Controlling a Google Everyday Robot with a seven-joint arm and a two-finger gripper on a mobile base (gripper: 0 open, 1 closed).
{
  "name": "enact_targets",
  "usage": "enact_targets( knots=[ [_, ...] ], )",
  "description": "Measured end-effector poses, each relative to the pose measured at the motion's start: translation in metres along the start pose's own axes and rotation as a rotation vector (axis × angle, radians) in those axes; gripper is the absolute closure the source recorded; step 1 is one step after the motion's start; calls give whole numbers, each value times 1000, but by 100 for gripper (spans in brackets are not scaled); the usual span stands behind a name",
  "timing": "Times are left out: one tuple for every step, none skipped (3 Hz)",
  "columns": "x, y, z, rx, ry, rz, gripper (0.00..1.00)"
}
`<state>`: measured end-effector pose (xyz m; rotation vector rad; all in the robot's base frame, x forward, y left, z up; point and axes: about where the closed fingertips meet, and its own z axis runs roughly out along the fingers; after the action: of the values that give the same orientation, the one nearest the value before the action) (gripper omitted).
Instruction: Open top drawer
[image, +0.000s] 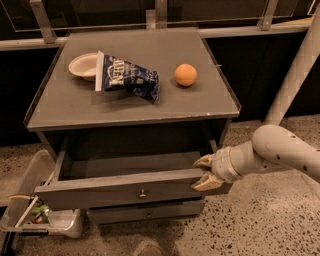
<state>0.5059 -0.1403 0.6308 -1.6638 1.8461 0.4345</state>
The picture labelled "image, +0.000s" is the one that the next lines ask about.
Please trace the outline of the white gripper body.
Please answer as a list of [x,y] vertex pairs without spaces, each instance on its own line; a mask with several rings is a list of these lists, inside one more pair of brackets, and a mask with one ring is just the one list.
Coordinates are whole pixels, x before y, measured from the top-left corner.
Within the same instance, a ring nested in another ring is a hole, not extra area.
[[226,147],[219,149],[212,156],[212,173],[226,183],[234,183],[242,178],[242,176],[236,172],[231,163],[230,152],[231,148]]

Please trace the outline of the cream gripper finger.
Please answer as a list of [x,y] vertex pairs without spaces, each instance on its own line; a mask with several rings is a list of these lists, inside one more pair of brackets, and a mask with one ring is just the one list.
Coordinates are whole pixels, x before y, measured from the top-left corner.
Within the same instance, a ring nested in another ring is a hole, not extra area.
[[206,172],[197,182],[191,185],[196,191],[209,191],[221,187],[223,181],[211,172]]
[[193,166],[195,168],[211,168],[212,167],[212,159],[213,159],[213,154],[207,154],[205,156],[202,156],[198,160],[196,160],[193,163]]

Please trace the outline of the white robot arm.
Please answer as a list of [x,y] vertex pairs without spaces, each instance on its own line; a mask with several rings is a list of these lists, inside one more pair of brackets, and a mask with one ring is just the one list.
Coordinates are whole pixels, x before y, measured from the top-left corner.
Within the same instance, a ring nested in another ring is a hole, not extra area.
[[320,181],[320,150],[289,130],[277,125],[263,125],[251,139],[234,147],[219,149],[198,159],[195,168],[207,168],[196,191],[217,189],[223,183],[234,183],[250,174],[296,169]]

